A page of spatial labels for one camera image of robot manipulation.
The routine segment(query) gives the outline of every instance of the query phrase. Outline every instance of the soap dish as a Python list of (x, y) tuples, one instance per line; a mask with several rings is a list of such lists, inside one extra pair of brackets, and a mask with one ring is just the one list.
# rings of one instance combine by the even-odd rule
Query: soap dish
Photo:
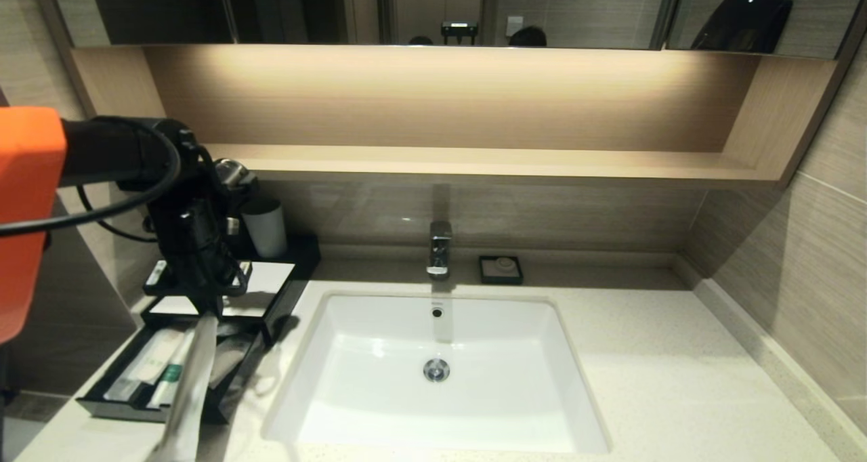
[(523, 284), (524, 273), (514, 256), (481, 255), (479, 272), (482, 284)]

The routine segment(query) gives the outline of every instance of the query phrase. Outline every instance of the sink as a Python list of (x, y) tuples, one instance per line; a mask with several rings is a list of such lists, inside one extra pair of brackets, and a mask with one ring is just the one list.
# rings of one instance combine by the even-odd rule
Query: sink
[(307, 336), (270, 413), (270, 440), (608, 452), (545, 301), (332, 295)]

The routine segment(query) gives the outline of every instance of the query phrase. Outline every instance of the countertop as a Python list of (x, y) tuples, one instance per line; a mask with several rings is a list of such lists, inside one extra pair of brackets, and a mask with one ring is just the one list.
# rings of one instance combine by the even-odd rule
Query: countertop
[[(319, 301), (329, 293), (431, 295), (424, 282), (358, 282), (356, 264), (327, 262), (301, 296), (300, 324), (257, 370), (230, 427), (207, 426), (199, 460), (291, 460), (263, 440), (279, 385)], [(454, 297), (546, 298), (595, 397), (611, 451), (603, 455), (393, 450), (300, 446), (301, 460), (442, 461), (836, 461), (820, 437), (725, 327), (669, 270), (562, 268), (524, 286), (453, 285)], [(388, 279), (380, 274), (377, 280)], [(96, 380), (95, 373), (79, 391)], [(19, 462), (140, 462), (162, 425), (92, 419), (70, 401), (21, 454)]]

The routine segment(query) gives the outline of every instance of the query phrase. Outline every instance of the white cup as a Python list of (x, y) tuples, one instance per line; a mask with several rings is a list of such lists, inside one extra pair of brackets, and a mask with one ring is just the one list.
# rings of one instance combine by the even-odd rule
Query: white cup
[(286, 228), (278, 200), (251, 199), (241, 207), (241, 216), (260, 257), (273, 259), (286, 253)]

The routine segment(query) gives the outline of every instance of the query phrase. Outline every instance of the chrome faucet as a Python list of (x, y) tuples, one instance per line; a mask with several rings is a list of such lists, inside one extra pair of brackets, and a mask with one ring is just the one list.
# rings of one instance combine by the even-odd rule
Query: chrome faucet
[(452, 242), (452, 224), (442, 220), (431, 222), (430, 260), (427, 275), (433, 280), (448, 279), (448, 250)]

